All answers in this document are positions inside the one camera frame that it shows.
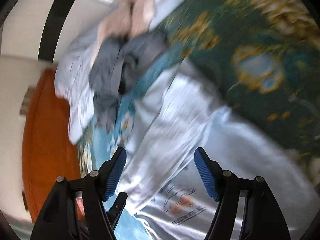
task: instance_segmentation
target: gray clothing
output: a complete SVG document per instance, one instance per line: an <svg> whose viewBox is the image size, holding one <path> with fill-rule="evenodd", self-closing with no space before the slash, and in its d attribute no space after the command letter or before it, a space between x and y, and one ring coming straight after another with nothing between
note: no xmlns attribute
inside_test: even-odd
<svg viewBox="0 0 320 240"><path fill-rule="evenodd" d="M113 129L121 94L129 92L167 50L165 38L163 33L154 31L127 43L115 37L104 40L89 74L89 86L95 94L96 126L105 127L106 132Z"/></svg>

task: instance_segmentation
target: white wall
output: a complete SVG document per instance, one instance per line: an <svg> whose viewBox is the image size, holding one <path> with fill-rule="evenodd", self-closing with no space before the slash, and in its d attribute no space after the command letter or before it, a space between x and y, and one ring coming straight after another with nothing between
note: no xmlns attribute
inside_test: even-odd
<svg viewBox="0 0 320 240"><path fill-rule="evenodd" d="M11 218L31 221L22 199L21 146L25 117L19 115L29 85L52 64L0 56L0 209Z"/></svg>

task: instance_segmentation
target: orange headboard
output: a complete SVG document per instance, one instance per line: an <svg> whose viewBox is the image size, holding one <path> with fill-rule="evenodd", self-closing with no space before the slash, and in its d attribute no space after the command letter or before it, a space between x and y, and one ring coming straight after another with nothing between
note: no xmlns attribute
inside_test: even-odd
<svg viewBox="0 0 320 240"><path fill-rule="evenodd" d="M46 69L33 94L22 143L22 177L35 222L56 178L79 179L77 148L68 139L69 104L54 93L55 71Z"/></svg>

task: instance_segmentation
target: green floral fabric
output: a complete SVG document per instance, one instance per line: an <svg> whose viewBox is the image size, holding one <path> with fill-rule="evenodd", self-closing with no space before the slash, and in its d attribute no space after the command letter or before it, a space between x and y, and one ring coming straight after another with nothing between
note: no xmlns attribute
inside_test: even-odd
<svg viewBox="0 0 320 240"><path fill-rule="evenodd" d="M160 29L305 167L320 154L320 30L300 0L186 0Z"/></svg>

